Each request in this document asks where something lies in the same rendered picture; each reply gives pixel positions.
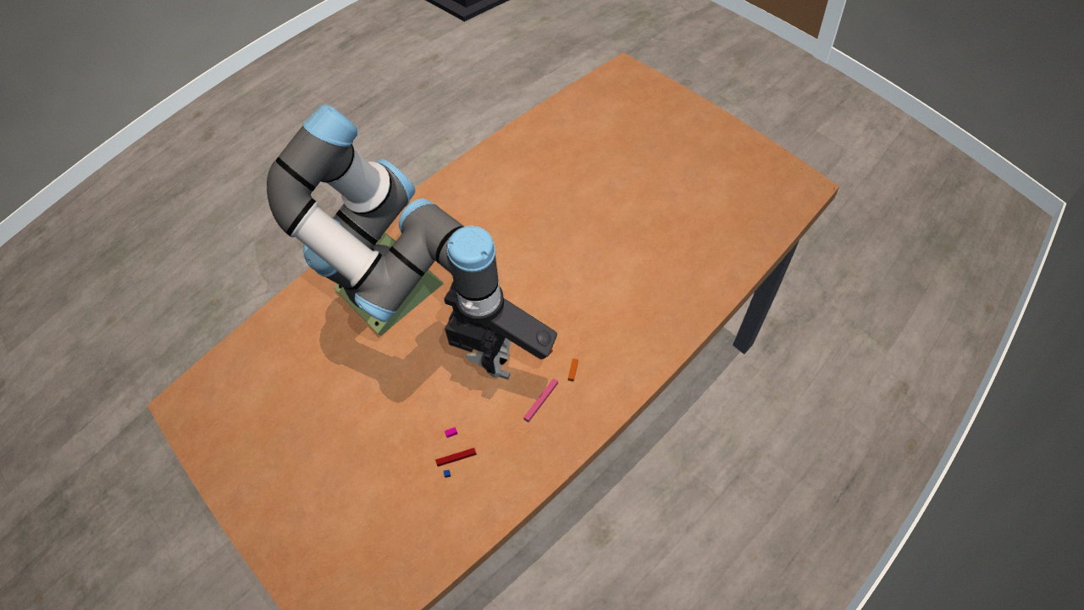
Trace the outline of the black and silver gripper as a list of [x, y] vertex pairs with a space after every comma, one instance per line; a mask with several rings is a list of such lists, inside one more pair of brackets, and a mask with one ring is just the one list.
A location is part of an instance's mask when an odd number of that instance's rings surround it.
[[[446, 335], [448, 336], [449, 345], [468, 351], [466, 352], [466, 358], [469, 362], [479, 364], [483, 369], [487, 369], [491, 377], [495, 378], [500, 377], [502, 374], [502, 364], [508, 360], [511, 341], [506, 337], [499, 335], [498, 332], [485, 327], [483, 323], [498, 317], [500, 312], [502, 312], [504, 295], [501, 287], [500, 291], [501, 301], [496, 310], [483, 316], [467, 315], [460, 308], [456, 283], [454, 281], [451, 283], [451, 288], [444, 298], [446, 304], [453, 306], [451, 316], [446, 325]], [[469, 319], [469, 321], [465, 317]], [[477, 350], [477, 352], [472, 352], [473, 350]]]

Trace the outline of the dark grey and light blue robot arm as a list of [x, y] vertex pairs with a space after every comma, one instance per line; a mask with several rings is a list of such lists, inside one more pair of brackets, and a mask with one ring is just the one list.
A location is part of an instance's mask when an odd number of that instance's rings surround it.
[[[308, 265], [338, 283], [350, 301], [382, 323], [435, 260], [453, 275], [459, 306], [467, 315], [496, 310], [501, 291], [490, 233], [477, 225], [463, 228], [427, 198], [409, 204], [415, 194], [411, 181], [390, 161], [367, 163], [354, 150], [356, 137], [354, 124], [323, 104], [268, 170], [268, 205], [279, 228], [305, 244]], [[333, 219], [311, 197], [320, 181], [344, 194]], [[400, 238], [392, 247], [376, 246], [399, 213]], [[483, 324], [539, 359], [550, 355], [557, 337], [505, 298], [500, 315]]]

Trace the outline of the red rod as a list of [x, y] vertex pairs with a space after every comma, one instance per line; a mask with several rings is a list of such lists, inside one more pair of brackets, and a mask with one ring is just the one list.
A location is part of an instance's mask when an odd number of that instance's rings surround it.
[[446, 456], [444, 458], [438, 458], [436, 459], [436, 463], [438, 467], [446, 466], [446, 464], [453, 463], [453, 460], [462, 460], [464, 458], [469, 458], [475, 455], [477, 455], [475, 447], [472, 447], [472, 449], [466, 449], [466, 451], [459, 452], [457, 454]]

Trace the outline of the pink rod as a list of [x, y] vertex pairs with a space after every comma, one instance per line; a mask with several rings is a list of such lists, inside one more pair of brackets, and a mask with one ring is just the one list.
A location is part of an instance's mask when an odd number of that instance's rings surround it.
[[542, 404], [545, 404], [545, 399], [547, 399], [547, 397], [552, 393], [552, 391], [555, 389], [555, 387], [557, 385], [558, 385], [558, 380], [553, 379], [547, 385], [547, 387], [545, 387], [545, 391], [542, 391], [542, 394], [539, 395], [539, 398], [537, 399], [537, 402], [534, 403], [534, 405], [532, 405], [532, 407], [529, 408], [529, 412], [527, 412], [525, 414], [525, 417], [522, 417], [522, 419], [525, 419], [525, 421], [530, 421], [532, 419], [532, 417], [538, 412], [539, 407], [541, 407]]

